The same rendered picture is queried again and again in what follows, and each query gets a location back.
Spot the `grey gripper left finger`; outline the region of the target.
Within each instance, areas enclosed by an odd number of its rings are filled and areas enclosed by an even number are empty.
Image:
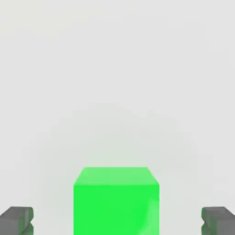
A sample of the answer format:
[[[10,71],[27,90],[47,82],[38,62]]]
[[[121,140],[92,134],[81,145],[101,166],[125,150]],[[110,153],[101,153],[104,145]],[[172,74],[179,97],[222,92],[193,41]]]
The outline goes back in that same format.
[[[34,235],[32,207],[10,207],[0,215],[0,235]]]

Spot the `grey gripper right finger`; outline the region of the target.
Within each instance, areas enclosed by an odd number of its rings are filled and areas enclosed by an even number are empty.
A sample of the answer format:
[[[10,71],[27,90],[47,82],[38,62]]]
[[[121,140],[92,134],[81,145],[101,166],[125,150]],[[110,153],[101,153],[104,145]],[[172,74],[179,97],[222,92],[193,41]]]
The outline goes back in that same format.
[[[201,235],[235,235],[235,215],[225,207],[203,207]]]

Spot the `small green cube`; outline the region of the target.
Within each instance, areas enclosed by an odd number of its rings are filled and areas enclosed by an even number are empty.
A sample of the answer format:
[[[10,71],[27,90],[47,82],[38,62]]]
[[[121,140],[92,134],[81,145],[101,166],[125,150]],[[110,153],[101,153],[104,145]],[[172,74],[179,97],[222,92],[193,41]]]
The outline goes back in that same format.
[[[160,235],[160,187],[147,167],[84,167],[73,235]]]

